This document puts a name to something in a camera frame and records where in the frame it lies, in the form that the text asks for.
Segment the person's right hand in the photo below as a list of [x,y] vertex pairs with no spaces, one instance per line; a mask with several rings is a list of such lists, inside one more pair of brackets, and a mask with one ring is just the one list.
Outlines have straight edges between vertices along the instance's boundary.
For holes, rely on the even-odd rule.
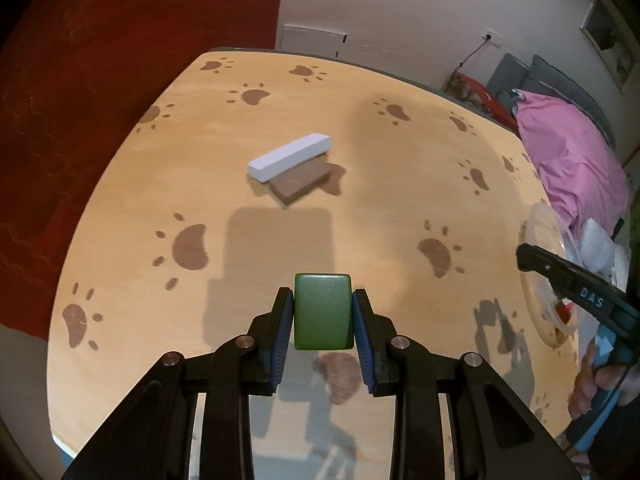
[[[605,366],[596,370],[594,366],[596,354],[596,345],[592,340],[582,358],[573,392],[568,398],[568,412],[571,419],[578,419],[587,414],[591,410],[592,400],[598,389],[613,390],[625,373],[626,367],[623,365]],[[636,364],[628,370],[620,383],[620,400],[618,400],[620,406],[631,404],[638,398],[639,384],[639,364]]]

